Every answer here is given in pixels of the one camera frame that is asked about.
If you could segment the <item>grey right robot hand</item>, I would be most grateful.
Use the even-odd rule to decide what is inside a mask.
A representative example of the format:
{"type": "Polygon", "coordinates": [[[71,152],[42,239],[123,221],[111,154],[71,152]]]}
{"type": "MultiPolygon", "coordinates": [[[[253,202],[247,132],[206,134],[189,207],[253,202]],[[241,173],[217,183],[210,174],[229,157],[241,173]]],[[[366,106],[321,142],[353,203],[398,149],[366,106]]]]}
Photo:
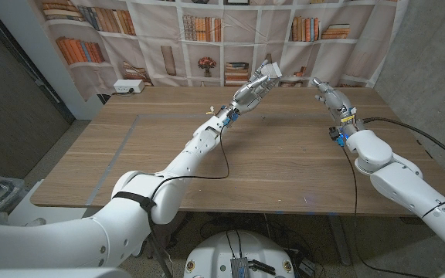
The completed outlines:
{"type": "Polygon", "coordinates": [[[341,126],[355,122],[356,108],[351,104],[346,95],[328,83],[322,82],[317,77],[312,79],[312,83],[320,91],[320,93],[315,96],[316,100],[328,108],[334,122],[341,126]]]}

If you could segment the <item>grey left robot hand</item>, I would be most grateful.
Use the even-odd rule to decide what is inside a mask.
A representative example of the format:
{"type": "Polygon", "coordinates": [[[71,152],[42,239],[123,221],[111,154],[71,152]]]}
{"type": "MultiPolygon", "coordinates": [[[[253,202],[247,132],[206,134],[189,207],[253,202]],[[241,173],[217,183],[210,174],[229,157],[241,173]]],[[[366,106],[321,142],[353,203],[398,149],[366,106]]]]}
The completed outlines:
{"type": "Polygon", "coordinates": [[[249,80],[235,92],[230,106],[235,108],[238,114],[250,112],[276,86],[281,77],[278,64],[268,63],[265,59],[249,80]]]}

